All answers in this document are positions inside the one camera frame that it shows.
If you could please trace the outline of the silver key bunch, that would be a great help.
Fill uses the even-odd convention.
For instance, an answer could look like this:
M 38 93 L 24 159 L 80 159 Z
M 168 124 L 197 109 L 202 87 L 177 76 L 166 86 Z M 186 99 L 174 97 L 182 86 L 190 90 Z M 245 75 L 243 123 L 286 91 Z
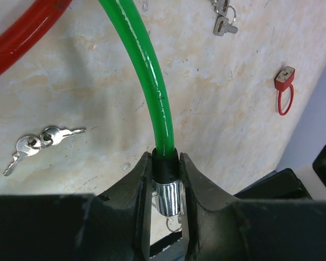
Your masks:
M 217 14 L 217 19 L 213 29 L 213 35 L 223 36 L 226 33 L 236 34 L 238 27 L 234 26 L 236 21 L 237 13 L 234 7 L 230 5 L 229 0 L 212 0 L 210 1 L 214 7 L 214 12 Z M 229 21 L 227 18 L 228 10 L 233 11 L 233 19 Z
M 172 233 L 182 231 L 182 218 L 180 215 L 175 215 L 166 218 L 166 227 Z
M 18 139 L 16 151 L 12 155 L 13 161 L 3 172 L 3 176 L 10 176 L 26 157 L 38 154 L 41 150 L 60 144 L 65 138 L 85 133 L 86 128 L 67 129 L 57 126 L 46 127 L 40 135 L 28 134 Z

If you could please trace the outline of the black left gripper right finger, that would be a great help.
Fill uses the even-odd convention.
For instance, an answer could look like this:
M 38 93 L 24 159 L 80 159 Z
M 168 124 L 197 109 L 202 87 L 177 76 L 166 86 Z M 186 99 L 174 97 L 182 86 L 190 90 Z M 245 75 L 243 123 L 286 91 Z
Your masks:
M 326 200 L 291 169 L 231 195 L 180 156 L 186 260 L 326 260 Z

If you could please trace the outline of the green cable lock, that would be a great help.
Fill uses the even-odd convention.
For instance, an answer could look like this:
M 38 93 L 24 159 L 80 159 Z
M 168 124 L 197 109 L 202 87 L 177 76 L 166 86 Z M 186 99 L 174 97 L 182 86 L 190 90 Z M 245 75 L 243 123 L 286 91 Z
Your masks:
M 152 42 L 133 1 L 101 1 L 139 78 L 151 117 L 155 149 L 152 152 L 156 208 L 163 216 L 180 213 L 179 156 L 168 94 Z

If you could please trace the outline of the red cable lock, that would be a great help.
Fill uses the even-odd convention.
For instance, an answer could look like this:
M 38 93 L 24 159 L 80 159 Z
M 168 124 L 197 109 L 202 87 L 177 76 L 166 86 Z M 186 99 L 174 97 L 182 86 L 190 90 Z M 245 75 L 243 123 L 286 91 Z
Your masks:
M 27 11 L 0 35 L 0 76 L 54 26 L 71 2 L 34 1 Z

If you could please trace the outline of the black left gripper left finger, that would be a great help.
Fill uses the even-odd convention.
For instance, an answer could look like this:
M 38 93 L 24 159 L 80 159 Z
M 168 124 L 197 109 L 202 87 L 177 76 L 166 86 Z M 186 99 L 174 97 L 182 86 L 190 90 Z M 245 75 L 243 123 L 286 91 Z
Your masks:
M 152 156 L 94 194 L 0 195 L 0 260 L 148 260 Z

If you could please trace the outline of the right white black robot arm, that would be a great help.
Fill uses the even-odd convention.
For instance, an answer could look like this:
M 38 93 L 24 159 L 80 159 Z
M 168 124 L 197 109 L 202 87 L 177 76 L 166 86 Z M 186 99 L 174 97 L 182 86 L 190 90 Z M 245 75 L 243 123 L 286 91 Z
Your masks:
M 326 145 L 231 195 L 180 156 L 186 260 L 326 260 Z

